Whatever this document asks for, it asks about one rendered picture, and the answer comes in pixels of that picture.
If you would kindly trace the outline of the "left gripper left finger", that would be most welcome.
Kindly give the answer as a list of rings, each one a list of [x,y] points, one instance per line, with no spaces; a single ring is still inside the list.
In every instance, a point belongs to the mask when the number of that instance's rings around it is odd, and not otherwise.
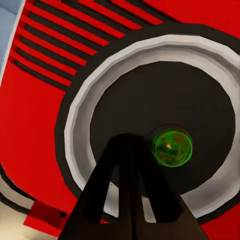
[[[100,223],[113,168],[119,164],[118,222]],[[57,240],[133,240],[126,134],[109,140]]]

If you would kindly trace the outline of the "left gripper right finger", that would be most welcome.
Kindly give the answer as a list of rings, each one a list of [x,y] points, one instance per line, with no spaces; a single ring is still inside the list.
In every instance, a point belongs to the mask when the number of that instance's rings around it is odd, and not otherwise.
[[[145,142],[126,133],[133,240],[210,240]],[[156,223],[145,220],[137,167]]]

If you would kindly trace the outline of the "radio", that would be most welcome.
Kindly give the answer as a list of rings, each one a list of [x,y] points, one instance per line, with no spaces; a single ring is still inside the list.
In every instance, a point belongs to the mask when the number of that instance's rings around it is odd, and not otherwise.
[[[122,133],[210,240],[240,240],[240,0],[22,0],[0,73],[0,175],[34,204],[0,202],[59,237]],[[118,221],[119,164],[100,223]]]

